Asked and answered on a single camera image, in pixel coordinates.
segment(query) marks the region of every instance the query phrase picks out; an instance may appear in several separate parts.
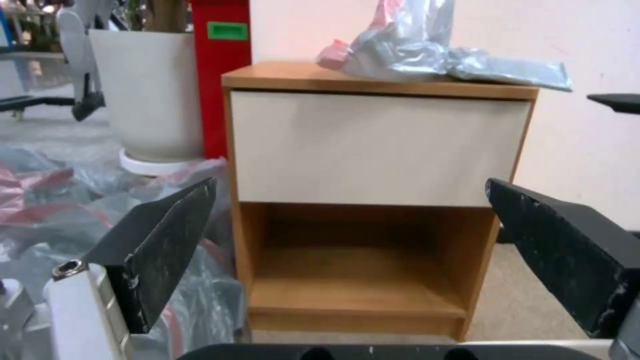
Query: plastic bag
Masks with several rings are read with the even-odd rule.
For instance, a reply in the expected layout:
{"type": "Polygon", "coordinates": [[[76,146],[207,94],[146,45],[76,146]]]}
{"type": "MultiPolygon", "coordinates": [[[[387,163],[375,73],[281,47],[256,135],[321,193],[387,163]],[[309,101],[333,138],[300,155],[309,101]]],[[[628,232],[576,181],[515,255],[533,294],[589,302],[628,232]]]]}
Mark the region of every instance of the plastic bag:
{"type": "Polygon", "coordinates": [[[450,48],[454,0],[379,0],[371,25],[348,45],[335,40],[316,62],[327,69],[389,81],[427,81],[445,75],[571,91],[562,63],[490,56],[450,48]]]}
{"type": "Polygon", "coordinates": [[[0,146],[0,277],[18,279],[34,303],[42,302],[51,269],[89,251],[131,208],[208,177],[218,184],[205,239],[161,319],[149,334],[132,338],[136,359],[175,358],[231,343],[244,325],[246,299],[233,276],[228,176],[219,160],[148,181],[0,146]]]}

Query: gray plastic bag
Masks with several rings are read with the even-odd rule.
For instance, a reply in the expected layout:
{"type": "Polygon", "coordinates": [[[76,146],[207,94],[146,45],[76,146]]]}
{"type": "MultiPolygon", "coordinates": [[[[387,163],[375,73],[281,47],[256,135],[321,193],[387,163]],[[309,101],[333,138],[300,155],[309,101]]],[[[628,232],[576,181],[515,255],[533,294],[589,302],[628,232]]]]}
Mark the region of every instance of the gray plastic bag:
{"type": "Polygon", "coordinates": [[[379,0],[371,25],[351,44],[335,40],[316,62],[327,69],[388,81],[462,80],[571,91],[562,63],[496,58],[450,48],[454,0],[379,0]]]}

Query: drawer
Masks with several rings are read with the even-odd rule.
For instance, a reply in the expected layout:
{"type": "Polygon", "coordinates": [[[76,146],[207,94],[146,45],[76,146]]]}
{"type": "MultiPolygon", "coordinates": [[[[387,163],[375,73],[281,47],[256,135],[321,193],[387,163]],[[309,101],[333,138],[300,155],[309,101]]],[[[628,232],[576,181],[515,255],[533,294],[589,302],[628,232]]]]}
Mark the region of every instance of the drawer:
{"type": "Polygon", "coordinates": [[[488,206],[525,101],[231,92],[240,201],[488,206]]]}

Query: white wall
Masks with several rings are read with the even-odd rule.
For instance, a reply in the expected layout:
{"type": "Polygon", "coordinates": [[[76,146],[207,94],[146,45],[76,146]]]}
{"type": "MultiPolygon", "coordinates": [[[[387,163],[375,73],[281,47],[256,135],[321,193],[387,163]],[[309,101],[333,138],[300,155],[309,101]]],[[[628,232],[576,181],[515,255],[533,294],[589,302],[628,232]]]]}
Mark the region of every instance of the white wall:
{"type": "MultiPolygon", "coordinates": [[[[350,42],[377,0],[251,0],[254,61],[309,60],[350,42]]],[[[640,93],[640,1],[458,0],[452,45],[563,61],[574,92],[541,92],[516,183],[640,230],[640,116],[586,94],[640,93]]]]}

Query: plant pot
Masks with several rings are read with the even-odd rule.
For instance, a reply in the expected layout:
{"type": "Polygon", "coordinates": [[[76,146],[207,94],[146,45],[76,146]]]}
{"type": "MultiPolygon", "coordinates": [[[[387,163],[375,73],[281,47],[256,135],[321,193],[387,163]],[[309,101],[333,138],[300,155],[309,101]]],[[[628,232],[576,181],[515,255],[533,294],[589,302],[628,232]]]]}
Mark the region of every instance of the plant pot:
{"type": "Polygon", "coordinates": [[[126,155],[150,163],[201,158],[193,35],[91,30],[89,38],[126,155]]]}

